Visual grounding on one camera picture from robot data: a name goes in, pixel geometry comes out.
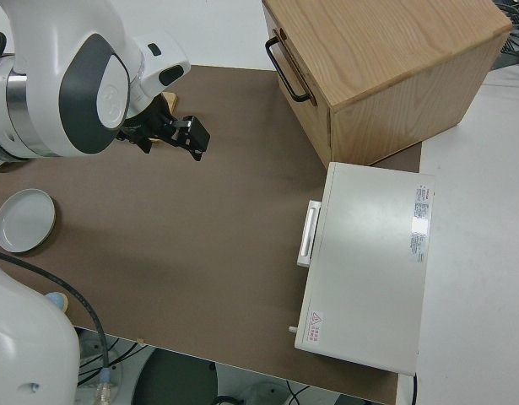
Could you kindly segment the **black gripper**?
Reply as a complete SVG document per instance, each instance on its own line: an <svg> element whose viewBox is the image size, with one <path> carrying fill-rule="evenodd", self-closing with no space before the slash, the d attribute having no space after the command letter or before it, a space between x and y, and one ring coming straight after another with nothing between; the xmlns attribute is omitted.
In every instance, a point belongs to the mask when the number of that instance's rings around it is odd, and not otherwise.
<svg viewBox="0 0 519 405"><path fill-rule="evenodd" d="M202 159L210 140L208 131L196 116L175 120L162 94L155 96L142 112L127 118L116 140L135 143L144 153L149 154L152 148L150 139L164 135L171 137L177 147L185 149L196 161Z"/></svg>

